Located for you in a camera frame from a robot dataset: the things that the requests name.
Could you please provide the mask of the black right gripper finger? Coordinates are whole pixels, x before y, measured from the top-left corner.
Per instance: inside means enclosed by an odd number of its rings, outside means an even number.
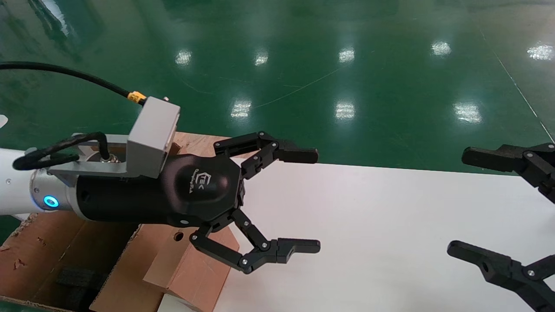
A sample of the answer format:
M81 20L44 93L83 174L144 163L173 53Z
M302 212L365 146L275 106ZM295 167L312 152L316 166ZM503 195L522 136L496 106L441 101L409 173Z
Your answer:
M535 312L555 310L555 292L545 283L555 273L554 255L522 265L509 256L458 240L449 243L447 253L476 265L486 282L516 293Z
M463 151L464 164L498 172L515 172L550 202L555 202L555 145L532 147L501 145L496 150L468 147Z

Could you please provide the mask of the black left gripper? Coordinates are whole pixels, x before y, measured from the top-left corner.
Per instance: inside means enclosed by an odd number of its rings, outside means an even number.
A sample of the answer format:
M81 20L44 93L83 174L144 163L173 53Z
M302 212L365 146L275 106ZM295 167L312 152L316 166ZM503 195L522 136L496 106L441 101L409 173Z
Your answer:
M238 207L241 168L225 155L171 156L158 178L80 176L78 208L91 221L223 227Z

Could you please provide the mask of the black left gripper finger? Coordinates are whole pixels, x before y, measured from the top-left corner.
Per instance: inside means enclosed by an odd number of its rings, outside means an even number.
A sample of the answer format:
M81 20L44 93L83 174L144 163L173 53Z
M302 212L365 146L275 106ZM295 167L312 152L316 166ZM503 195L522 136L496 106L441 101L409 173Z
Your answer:
M253 246L249 253L242 255L210 239L208 235L212 233L212 226L201 226L190 235L189 241L196 250L244 274L250 274L265 264L286 264L294 253L316 254L321 249L318 240L268 240L241 210L236 209L229 218Z
M290 140L278 140L266 132L250 133L214 143L216 155L230 158L253 153L241 164L242 179L251 179L274 161L315 164L317 149L299 148Z

